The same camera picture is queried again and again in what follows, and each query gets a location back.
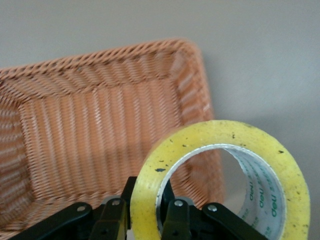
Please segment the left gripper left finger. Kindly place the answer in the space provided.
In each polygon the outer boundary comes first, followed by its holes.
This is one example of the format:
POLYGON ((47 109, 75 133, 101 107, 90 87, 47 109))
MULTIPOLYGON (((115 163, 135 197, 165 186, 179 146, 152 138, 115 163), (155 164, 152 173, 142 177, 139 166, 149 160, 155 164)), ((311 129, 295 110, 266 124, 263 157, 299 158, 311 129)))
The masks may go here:
POLYGON ((76 202, 14 236, 16 240, 125 240, 130 229, 130 200, 136 182, 127 179, 120 196, 97 208, 76 202))

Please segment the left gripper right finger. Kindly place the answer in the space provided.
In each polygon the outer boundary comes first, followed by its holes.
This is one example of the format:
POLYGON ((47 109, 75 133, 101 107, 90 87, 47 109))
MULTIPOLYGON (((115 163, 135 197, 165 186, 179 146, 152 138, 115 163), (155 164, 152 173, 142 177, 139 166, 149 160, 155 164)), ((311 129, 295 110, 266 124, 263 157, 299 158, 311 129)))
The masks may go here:
POLYGON ((162 240, 265 240, 266 237, 224 205, 211 202, 202 209, 165 186, 160 204, 162 240))

